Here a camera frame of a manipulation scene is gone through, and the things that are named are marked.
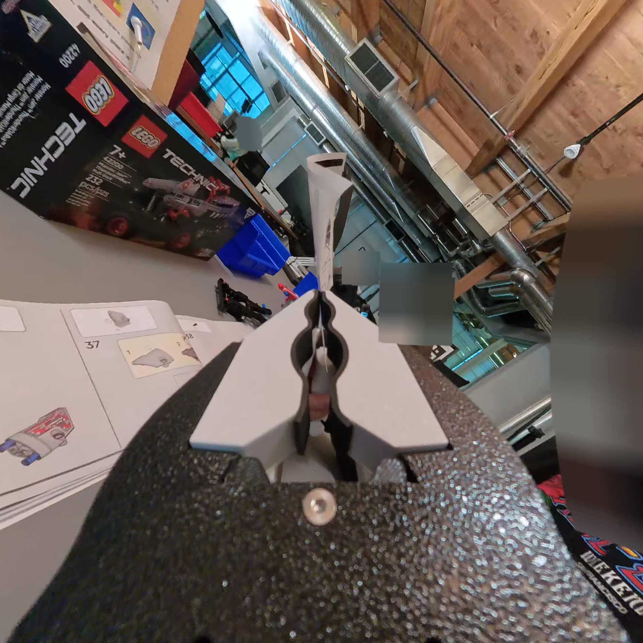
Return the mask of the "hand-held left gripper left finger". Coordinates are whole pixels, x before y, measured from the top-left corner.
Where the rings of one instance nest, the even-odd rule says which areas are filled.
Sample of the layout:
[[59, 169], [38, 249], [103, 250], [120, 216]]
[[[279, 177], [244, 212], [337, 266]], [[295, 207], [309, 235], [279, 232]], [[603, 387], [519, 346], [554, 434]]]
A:
[[323, 464], [305, 456], [323, 393], [310, 392], [319, 294], [310, 291], [249, 334], [206, 406], [190, 446], [261, 463], [274, 482], [322, 483]]

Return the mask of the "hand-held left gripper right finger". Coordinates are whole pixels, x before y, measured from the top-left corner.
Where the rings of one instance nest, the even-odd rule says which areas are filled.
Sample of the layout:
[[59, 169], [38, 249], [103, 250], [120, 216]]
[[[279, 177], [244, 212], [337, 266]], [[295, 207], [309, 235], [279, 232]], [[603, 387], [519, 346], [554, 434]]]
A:
[[396, 344], [337, 295], [321, 294], [329, 366], [325, 430], [341, 480], [358, 480], [384, 460], [449, 447], [438, 419]]

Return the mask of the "toy sticker sheet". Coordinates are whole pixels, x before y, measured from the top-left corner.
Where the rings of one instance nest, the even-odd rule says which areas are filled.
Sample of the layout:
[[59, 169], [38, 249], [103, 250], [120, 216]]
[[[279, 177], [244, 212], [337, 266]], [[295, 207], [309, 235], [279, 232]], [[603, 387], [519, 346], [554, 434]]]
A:
[[331, 289], [334, 285], [335, 242], [342, 236], [353, 188], [345, 152], [310, 156], [306, 169], [318, 304], [309, 379], [314, 393], [326, 393], [342, 364], [341, 341], [333, 327], [338, 298]]

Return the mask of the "toy instruction booklet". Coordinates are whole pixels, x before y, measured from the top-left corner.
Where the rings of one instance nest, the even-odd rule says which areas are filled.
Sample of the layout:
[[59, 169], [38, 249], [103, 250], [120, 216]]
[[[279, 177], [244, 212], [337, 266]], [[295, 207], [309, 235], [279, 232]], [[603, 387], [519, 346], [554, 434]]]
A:
[[1, 528], [102, 483], [149, 418], [251, 331], [156, 300], [1, 301]]

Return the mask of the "black printed shirt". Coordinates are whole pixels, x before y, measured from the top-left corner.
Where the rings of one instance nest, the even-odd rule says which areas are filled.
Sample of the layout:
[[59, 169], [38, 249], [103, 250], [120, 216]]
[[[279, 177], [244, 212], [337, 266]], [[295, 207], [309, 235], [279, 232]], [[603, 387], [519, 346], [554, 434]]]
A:
[[615, 613], [632, 642], [642, 641], [642, 554], [575, 529], [561, 476], [538, 485], [580, 571]]

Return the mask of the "black toy set box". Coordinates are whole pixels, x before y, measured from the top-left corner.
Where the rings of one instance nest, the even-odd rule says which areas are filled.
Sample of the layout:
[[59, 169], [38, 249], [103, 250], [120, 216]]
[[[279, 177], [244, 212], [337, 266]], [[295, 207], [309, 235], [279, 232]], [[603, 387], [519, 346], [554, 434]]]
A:
[[1, 191], [45, 220], [200, 261], [262, 213], [48, 1], [1, 2]]

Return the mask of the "white vent grille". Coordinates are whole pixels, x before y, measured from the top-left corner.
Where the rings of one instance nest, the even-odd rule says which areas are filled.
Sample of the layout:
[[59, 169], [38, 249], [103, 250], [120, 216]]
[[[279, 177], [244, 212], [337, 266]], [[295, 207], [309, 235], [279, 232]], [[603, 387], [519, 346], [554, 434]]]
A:
[[384, 60], [376, 47], [364, 38], [345, 56], [347, 77], [359, 87], [379, 99], [382, 95], [397, 93], [400, 78]]

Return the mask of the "cardboard instruction poster board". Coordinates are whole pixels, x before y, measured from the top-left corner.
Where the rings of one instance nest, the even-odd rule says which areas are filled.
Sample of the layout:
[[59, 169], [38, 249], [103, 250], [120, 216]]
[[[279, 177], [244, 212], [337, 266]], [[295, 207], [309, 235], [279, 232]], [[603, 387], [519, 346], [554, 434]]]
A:
[[82, 23], [154, 97], [169, 105], [205, 1], [71, 1]]

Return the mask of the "black toy brick frame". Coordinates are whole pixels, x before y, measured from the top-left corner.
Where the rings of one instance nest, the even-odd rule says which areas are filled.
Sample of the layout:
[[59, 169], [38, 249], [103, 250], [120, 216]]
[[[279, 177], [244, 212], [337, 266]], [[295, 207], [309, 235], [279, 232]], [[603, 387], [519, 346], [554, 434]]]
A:
[[215, 296], [218, 312], [228, 314], [237, 322], [258, 327], [272, 315], [272, 311], [265, 305], [250, 300], [244, 293], [231, 288], [222, 278], [217, 281]]

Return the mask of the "silver ventilation duct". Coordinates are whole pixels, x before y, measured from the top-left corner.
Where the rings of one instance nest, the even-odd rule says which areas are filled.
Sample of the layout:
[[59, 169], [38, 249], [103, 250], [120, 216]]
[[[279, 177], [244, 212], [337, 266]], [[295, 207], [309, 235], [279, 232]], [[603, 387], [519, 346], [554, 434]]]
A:
[[[303, 62], [261, 9], [253, 13], [253, 26], [263, 39], [258, 57], [270, 69], [285, 91], [301, 105], [319, 129], [350, 158], [352, 167], [380, 203], [388, 209], [398, 227], [413, 238], [422, 256], [430, 261], [461, 259], [460, 246], [448, 246], [448, 235], [437, 227], [435, 209], [413, 197], [390, 163], [377, 151], [366, 134], [342, 108], [319, 78]], [[392, 89], [377, 94], [359, 73], [354, 72], [355, 93], [375, 119], [397, 143], [441, 201], [454, 214], [466, 237], [480, 244], [488, 242], [500, 255], [500, 264], [509, 267], [509, 285], [520, 306], [546, 333], [551, 332], [552, 298], [536, 275], [537, 269], [522, 244], [505, 230], [500, 210], [465, 174], [454, 158], [431, 137], [398, 93]]]

